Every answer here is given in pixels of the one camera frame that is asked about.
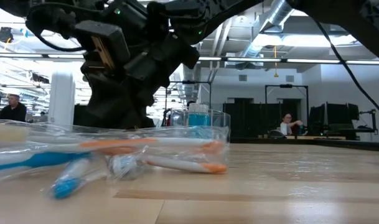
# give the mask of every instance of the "wooden table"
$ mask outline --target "wooden table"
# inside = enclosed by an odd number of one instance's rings
[[[225,175],[154,169],[61,201],[41,191],[51,175],[3,182],[0,223],[379,224],[379,152],[233,144],[230,160]]]

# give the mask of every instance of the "toothbrush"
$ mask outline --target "toothbrush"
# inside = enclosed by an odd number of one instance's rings
[[[217,174],[227,171],[228,167],[223,164],[210,164],[210,163],[198,163],[190,161],[180,161],[175,159],[168,159],[160,156],[144,156],[144,160],[147,164],[152,166],[178,169],[188,172]]]
[[[57,166],[87,155],[87,152],[42,152],[37,154],[28,152],[0,153],[0,177],[39,167]]]
[[[52,186],[51,196],[55,199],[67,198],[86,183],[106,176],[103,170],[85,176],[90,164],[90,157],[83,157],[69,163]]]
[[[218,153],[224,148],[225,143],[214,139],[142,138],[88,141],[79,145],[82,149],[99,150],[107,154],[113,154],[113,151],[115,154],[127,154],[144,147],[193,147],[199,152]]]

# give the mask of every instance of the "man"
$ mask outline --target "man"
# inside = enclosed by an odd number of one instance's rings
[[[292,134],[291,128],[294,125],[301,126],[302,122],[301,121],[295,121],[292,123],[291,122],[291,114],[288,113],[288,114],[284,115],[282,118],[282,123],[281,123],[281,132],[285,135]]]
[[[26,106],[19,102],[19,96],[15,94],[8,95],[8,104],[1,110],[0,119],[25,122]]]
[[[39,122],[48,122],[48,116],[45,115],[44,111],[41,111],[41,113],[40,113]]]

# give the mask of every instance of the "black cable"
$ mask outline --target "black cable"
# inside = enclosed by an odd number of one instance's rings
[[[64,4],[64,3],[57,3],[57,2],[47,2],[47,3],[41,3],[41,4],[38,4],[38,5],[35,5],[35,6],[32,6],[29,10],[29,13],[28,15],[30,15],[31,13],[33,13],[34,11],[37,11],[37,10],[40,10],[40,9],[45,9],[45,8],[49,8],[49,7],[59,7],[61,9],[67,9],[68,11],[73,11],[74,13],[76,12],[84,12],[84,13],[90,13],[90,14],[98,14],[99,13],[99,10],[91,10],[91,9],[84,9],[84,8],[80,8],[80,7],[76,7],[76,6],[71,6],[69,4]],[[45,44],[46,46],[52,48],[52,49],[55,49],[55,50],[59,50],[59,51],[62,51],[62,52],[78,52],[78,51],[81,51],[81,50],[84,50],[83,47],[75,47],[75,48],[65,48],[65,47],[59,47],[59,46],[56,46],[55,44],[52,44],[50,43],[48,40],[45,40],[41,35],[39,34],[34,34],[43,44]]]
[[[341,57],[341,55],[339,54],[339,52],[337,51],[337,49],[334,47],[332,41],[330,40],[330,37],[329,35],[327,34],[326,30],[322,27],[322,25],[320,24],[320,22],[314,20],[315,23],[317,24],[317,26],[319,27],[319,29],[321,30],[321,32],[323,33],[323,35],[325,36],[325,38],[327,39],[327,41],[329,41],[330,43],[330,46],[332,47],[332,50],[334,52],[334,54],[336,55],[337,59],[340,61],[340,63],[344,66],[344,68],[346,69],[346,71],[349,73],[352,81],[354,82],[354,84],[358,87],[359,91],[361,91],[361,93],[363,93],[363,95],[366,96],[366,98],[375,106],[375,108],[379,111],[379,105],[375,102],[374,99],[372,99],[369,94],[362,88],[362,86],[359,84],[357,78],[355,78],[355,75],[352,73],[350,67],[345,63],[345,60]]]
[[[56,46],[55,44],[52,44],[50,43],[48,40],[45,40],[44,37],[42,37],[41,35],[37,35],[37,34],[34,34],[43,44],[47,45],[48,47],[52,48],[52,49],[55,49],[55,50],[59,50],[59,51],[63,51],[63,52],[78,52],[78,51],[81,51],[81,50],[84,50],[83,47],[75,47],[75,48],[72,48],[72,49],[68,49],[68,48],[65,48],[65,47],[58,47]]]

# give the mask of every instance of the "clear plastic packaging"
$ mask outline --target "clear plastic packaging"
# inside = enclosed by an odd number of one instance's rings
[[[221,173],[228,133],[215,126],[124,131],[0,120],[0,180],[68,164],[49,190],[65,198],[106,175],[112,182],[138,178],[146,166]]]

